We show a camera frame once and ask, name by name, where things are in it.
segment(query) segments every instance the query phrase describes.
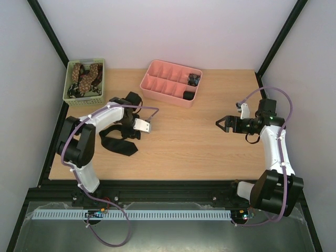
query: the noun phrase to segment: wall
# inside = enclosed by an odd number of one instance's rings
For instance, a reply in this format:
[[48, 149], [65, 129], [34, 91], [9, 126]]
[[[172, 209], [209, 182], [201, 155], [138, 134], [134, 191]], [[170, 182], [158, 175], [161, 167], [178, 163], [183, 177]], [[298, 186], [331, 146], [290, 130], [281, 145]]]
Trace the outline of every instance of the wall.
[[[294, 112], [288, 124], [292, 167], [304, 192], [324, 251], [334, 251], [336, 208], [336, 9], [335, 1], [308, 1], [263, 78], [288, 92]], [[278, 111], [288, 105], [277, 93]]]
[[69, 59], [109, 68], [162, 59], [203, 69], [260, 67], [296, 0], [40, 0]]
[[0, 251], [35, 187], [61, 106], [65, 68], [27, 1], [0, 8]]

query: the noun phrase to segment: transparent plastic sheet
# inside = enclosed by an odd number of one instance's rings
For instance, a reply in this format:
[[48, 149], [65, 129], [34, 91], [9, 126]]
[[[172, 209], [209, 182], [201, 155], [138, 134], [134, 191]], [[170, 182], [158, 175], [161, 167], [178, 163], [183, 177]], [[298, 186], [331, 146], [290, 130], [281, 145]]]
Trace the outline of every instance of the transparent plastic sheet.
[[[230, 221], [132, 221], [131, 240], [120, 248], [100, 244], [85, 228], [82, 220], [32, 220], [35, 209], [81, 209], [71, 203], [35, 203], [29, 205], [15, 251], [314, 251], [307, 223], [299, 204], [289, 217], [279, 223], [261, 227], [235, 227]], [[131, 203], [128, 210], [219, 210], [196, 203]], [[266, 216], [256, 211], [249, 223], [258, 223]], [[121, 220], [102, 220], [95, 230], [106, 241], [117, 243], [124, 239], [127, 224]]]

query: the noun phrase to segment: green basket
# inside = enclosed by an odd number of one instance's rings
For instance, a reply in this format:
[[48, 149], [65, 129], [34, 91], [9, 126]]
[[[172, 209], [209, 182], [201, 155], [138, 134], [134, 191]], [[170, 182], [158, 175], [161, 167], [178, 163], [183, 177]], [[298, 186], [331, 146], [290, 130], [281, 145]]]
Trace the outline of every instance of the green basket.
[[[81, 97], [81, 98], [68, 98], [67, 92], [69, 87], [72, 85], [72, 79], [71, 74], [73, 70], [73, 66], [76, 63], [81, 63], [84, 65], [85, 69], [89, 69], [90, 65], [93, 63], [102, 63], [103, 64], [103, 78], [101, 83], [97, 86], [101, 90], [100, 96], [87, 96], [87, 97]], [[105, 61], [104, 59], [81, 59], [81, 60], [71, 60], [68, 62], [67, 67], [67, 75], [65, 77], [65, 84], [64, 84], [64, 91], [63, 91], [63, 101], [65, 101], [69, 106], [83, 106], [83, 105], [92, 105], [92, 104], [104, 104], [105, 99]]]

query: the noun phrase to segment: purple cable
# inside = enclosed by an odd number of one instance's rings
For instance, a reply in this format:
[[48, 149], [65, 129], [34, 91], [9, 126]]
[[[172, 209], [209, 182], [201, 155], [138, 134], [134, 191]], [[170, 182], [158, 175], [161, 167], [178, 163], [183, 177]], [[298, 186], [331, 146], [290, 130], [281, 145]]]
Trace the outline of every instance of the purple cable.
[[287, 184], [287, 171], [286, 171], [286, 166], [283, 165], [285, 163], [285, 158], [284, 158], [284, 153], [282, 151], [282, 145], [281, 145], [281, 139], [279, 138], [281, 136], [282, 131], [284, 130], [287, 122], [290, 120], [292, 113], [293, 113], [293, 103], [289, 97], [289, 95], [284, 92], [283, 90], [279, 89], [279, 88], [275, 88], [275, 87], [262, 87], [262, 88], [258, 88], [256, 90], [254, 90], [252, 93], [250, 93], [244, 100], [242, 100], [241, 102], [239, 102], [239, 104], [243, 104], [244, 102], [246, 102], [252, 95], [254, 95], [256, 92], [261, 91], [263, 89], [273, 89], [276, 91], [281, 92], [284, 96], [286, 96], [288, 102], [289, 102], [289, 106], [290, 106], [290, 110], [289, 110], [289, 114], [285, 120], [285, 122], [283, 123], [282, 127], [280, 128], [279, 132], [278, 132], [278, 147], [279, 147], [279, 154], [280, 154], [280, 160], [281, 160], [281, 167], [282, 167], [282, 172], [283, 172], [283, 176], [284, 176], [284, 180], [283, 180], [283, 198], [282, 198], [282, 206], [281, 206], [281, 210], [280, 213], [278, 215], [278, 217], [276, 219], [273, 218], [269, 218], [269, 216], [266, 214], [266, 216], [268, 217], [268, 220], [261, 222], [261, 223], [257, 223], [257, 224], [236, 224], [233, 220], [232, 222], [237, 225], [237, 226], [244, 226], [244, 227], [254, 227], [254, 226], [261, 226], [263, 224], [266, 224], [268, 222], [278, 222], [281, 220], [281, 218], [284, 216], [285, 210], [286, 210], [286, 201], [287, 201], [287, 190], [288, 190], [288, 184]]
[[110, 201], [105, 201], [103, 199], [100, 199], [100, 198], [96, 198], [96, 197], [93, 197], [89, 194], [89, 192], [86, 190], [86, 188], [84, 186], [82, 186], [82, 183], [81, 183], [81, 180], [75, 170], [75, 166], [71, 163], [66, 163], [64, 161], [64, 155], [65, 155], [65, 151], [67, 150], [68, 146], [69, 146], [69, 143], [70, 141], [72, 140], [72, 138], [74, 137], [74, 135], [76, 134], [76, 132], [80, 129], [80, 127], [82, 127], [82, 125], [84, 123], [86, 123], [88, 120], [90, 120], [91, 118], [94, 118], [96, 115], [98, 115], [99, 113], [105, 111], [105, 110], [108, 110], [108, 109], [111, 109], [111, 108], [116, 108], [116, 107], [123, 107], [123, 108], [141, 108], [141, 109], [154, 109], [156, 110], [148, 119], [147, 119], [147, 122], [149, 122], [153, 116], [158, 113], [159, 109], [158, 108], [155, 108], [155, 107], [145, 107], [145, 106], [133, 106], [133, 105], [123, 105], [123, 104], [115, 104], [115, 105], [106, 105], [105, 107], [101, 108], [101, 109], [98, 109], [97, 111], [95, 111], [94, 113], [91, 114], [90, 117], [87, 117], [85, 118], [83, 121], [81, 121], [76, 127], [75, 129], [72, 131], [72, 133], [70, 134], [68, 140], [66, 141], [65, 145], [64, 145], [64, 148], [62, 150], [62, 153], [61, 153], [61, 163], [65, 166], [68, 166], [71, 168], [71, 170], [73, 171], [73, 174], [75, 175], [75, 178], [78, 182], [78, 185], [80, 186], [80, 188], [85, 192], [85, 194], [90, 198], [90, 199], [93, 199], [95, 201], [100, 201], [100, 202], [104, 202], [104, 203], [107, 203], [107, 204], [110, 204], [114, 207], [116, 207], [117, 209], [119, 209], [123, 215], [125, 216], [126, 220], [127, 220], [127, 224], [128, 224], [128, 233], [127, 233], [127, 237], [125, 238], [125, 240], [120, 243], [120, 244], [110, 244], [110, 243], [107, 243], [106, 241], [102, 240], [98, 235], [97, 233], [93, 230], [93, 228], [91, 227], [91, 225], [89, 224], [89, 220], [90, 220], [90, 217], [92, 215], [90, 215], [87, 219], [87, 227], [89, 227], [91, 229], [91, 231], [93, 232], [94, 236], [96, 237], [96, 239], [101, 242], [102, 244], [104, 244], [105, 246], [108, 246], [108, 247], [112, 247], [112, 248], [116, 248], [116, 247], [121, 247], [123, 245], [125, 245], [131, 238], [131, 234], [132, 234], [132, 229], [131, 229], [131, 222], [127, 216], [127, 213], [120, 207], [118, 206], [117, 204], [113, 203], [113, 202], [110, 202]]

